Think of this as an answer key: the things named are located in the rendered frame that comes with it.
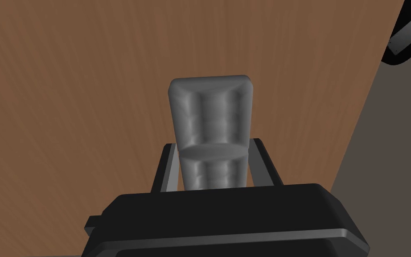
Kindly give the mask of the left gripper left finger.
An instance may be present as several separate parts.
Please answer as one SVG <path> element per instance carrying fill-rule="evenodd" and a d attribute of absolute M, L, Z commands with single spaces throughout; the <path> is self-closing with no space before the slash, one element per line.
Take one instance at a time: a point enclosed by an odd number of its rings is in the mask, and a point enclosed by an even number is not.
<path fill-rule="evenodd" d="M 180 161 L 175 143 L 163 147 L 151 193 L 178 191 Z"/>

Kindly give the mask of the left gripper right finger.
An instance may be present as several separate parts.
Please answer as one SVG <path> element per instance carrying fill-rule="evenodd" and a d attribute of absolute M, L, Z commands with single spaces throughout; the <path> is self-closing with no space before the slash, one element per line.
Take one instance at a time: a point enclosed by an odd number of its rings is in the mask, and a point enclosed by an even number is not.
<path fill-rule="evenodd" d="M 248 152 L 248 165 L 255 187 L 284 185 L 260 138 L 250 139 Z"/>

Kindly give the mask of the grey bar handle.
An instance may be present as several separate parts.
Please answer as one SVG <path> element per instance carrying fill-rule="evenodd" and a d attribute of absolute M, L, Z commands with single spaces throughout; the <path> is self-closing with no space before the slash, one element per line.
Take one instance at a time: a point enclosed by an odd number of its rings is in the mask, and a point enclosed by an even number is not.
<path fill-rule="evenodd" d="M 246 75 L 173 79 L 168 89 L 184 188 L 245 187 L 253 85 Z"/>

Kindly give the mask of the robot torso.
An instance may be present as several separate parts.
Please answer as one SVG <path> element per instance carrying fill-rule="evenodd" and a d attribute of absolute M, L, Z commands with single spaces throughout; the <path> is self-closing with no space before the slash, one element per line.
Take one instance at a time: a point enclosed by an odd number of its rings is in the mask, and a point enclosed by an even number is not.
<path fill-rule="evenodd" d="M 400 65 L 411 58 L 411 0 L 404 0 L 381 61 Z"/>

